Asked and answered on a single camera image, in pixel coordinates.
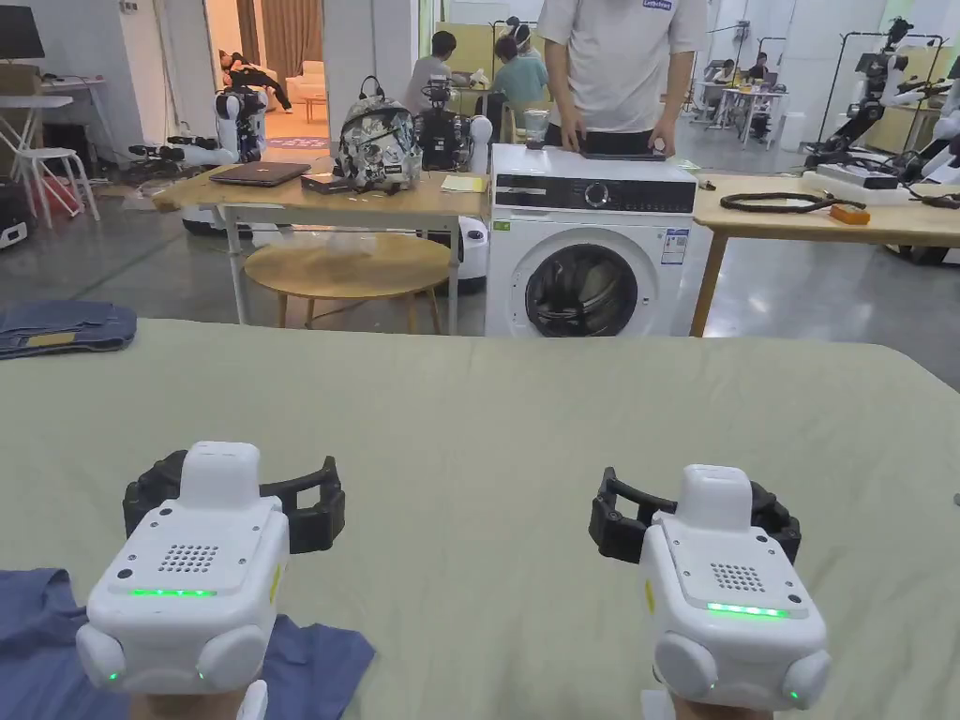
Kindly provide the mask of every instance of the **sofa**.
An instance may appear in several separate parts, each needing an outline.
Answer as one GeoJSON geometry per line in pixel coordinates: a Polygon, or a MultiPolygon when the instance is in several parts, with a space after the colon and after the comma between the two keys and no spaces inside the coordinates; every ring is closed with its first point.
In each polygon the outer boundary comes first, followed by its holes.
{"type": "Polygon", "coordinates": [[[326,97],[326,74],[319,60],[304,60],[303,73],[287,78],[287,96],[291,103],[302,103],[307,96],[326,97]]]}

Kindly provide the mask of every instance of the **round wooden stool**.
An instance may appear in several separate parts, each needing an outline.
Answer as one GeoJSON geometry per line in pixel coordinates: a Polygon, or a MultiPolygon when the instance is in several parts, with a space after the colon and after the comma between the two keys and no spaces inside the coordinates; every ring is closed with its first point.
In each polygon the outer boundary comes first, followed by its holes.
{"type": "Polygon", "coordinates": [[[450,251],[415,235],[376,234],[372,255],[325,249],[267,247],[247,260],[253,282],[279,295],[279,326],[286,327],[287,298],[307,299],[307,326],[316,300],[406,298],[407,331],[417,332],[417,293],[430,299],[433,329],[441,334],[440,309],[433,289],[447,281],[450,251]]]}

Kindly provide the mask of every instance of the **wooden table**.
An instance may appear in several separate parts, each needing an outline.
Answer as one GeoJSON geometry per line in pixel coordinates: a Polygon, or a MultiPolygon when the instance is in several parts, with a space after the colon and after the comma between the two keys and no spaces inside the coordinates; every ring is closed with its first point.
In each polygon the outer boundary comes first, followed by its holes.
{"type": "MultiPolygon", "coordinates": [[[[807,215],[754,214],[726,210],[720,206],[720,199],[725,195],[776,192],[809,194],[811,191],[801,185],[800,178],[701,174],[698,179],[709,180],[717,189],[715,192],[699,190],[693,210],[694,221],[713,230],[704,281],[690,327],[693,337],[704,336],[727,241],[732,237],[960,248],[958,210],[928,207],[919,203],[878,205],[869,208],[872,215],[869,225],[852,226],[833,220],[825,211],[807,215]]],[[[960,190],[943,185],[916,185],[915,189],[926,195],[943,195],[960,190]]]]}
{"type": "Polygon", "coordinates": [[[315,105],[326,105],[326,97],[323,95],[307,95],[303,98],[306,103],[306,121],[313,122],[313,107],[315,105]]]}
{"type": "MultiPolygon", "coordinates": [[[[299,180],[279,187],[244,187],[211,182],[210,176],[229,166],[211,170],[154,195],[160,212],[172,212],[191,205],[214,210],[218,222],[227,228],[230,268],[240,324],[250,316],[247,291],[243,281],[243,253],[240,248],[239,223],[289,223],[293,225],[328,225],[340,228],[379,230],[412,229],[449,232],[453,238],[460,232],[460,217],[488,218],[488,193],[446,193],[441,185],[447,173],[423,173],[420,185],[392,197],[382,192],[363,195],[341,193],[321,195],[304,190],[299,180]]],[[[328,172],[329,159],[319,160],[313,172],[328,172]]],[[[457,273],[460,267],[459,243],[450,243],[448,277],[450,282],[448,332],[457,332],[457,273]]]]}
{"type": "Polygon", "coordinates": [[[446,248],[416,235],[378,233],[372,254],[326,248],[263,248],[247,260],[247,277],[279,295],[278,325],[286,327],[287,298],[307,299],[307,326],[316,300],[382,300],[404,297],[407,331],[417,333],[417,293],[430,299],[438,335],[440,309],[434,288],[446,279],[446,248]]]}

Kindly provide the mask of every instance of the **washing machine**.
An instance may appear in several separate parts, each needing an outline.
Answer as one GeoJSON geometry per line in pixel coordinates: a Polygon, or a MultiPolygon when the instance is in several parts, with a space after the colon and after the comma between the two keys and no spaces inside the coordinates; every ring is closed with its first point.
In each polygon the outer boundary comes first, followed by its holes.
{"type": "Polygon", "coordinates": [[[669,335],[696,180],[666,162],[494,145],[489,337],[669,335]]]}

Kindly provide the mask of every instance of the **woman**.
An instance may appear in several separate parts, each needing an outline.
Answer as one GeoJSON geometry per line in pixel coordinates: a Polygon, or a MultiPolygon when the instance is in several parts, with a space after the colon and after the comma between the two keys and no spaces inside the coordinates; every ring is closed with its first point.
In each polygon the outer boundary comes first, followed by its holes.
{"type": "Polygon", "coordinates": [[[220,68],[224,71],[224,87],[234,87],[235,85],[242,85],[244,87],[271,87],[274,90],[277,101],[283,107],[283,111],[288,115],[293,114],[293,106],[290,104],[290,99],[283,91],[280,83],[256,65],[251,65],[240,53],[228,55],[221,50],[220,68]]]}

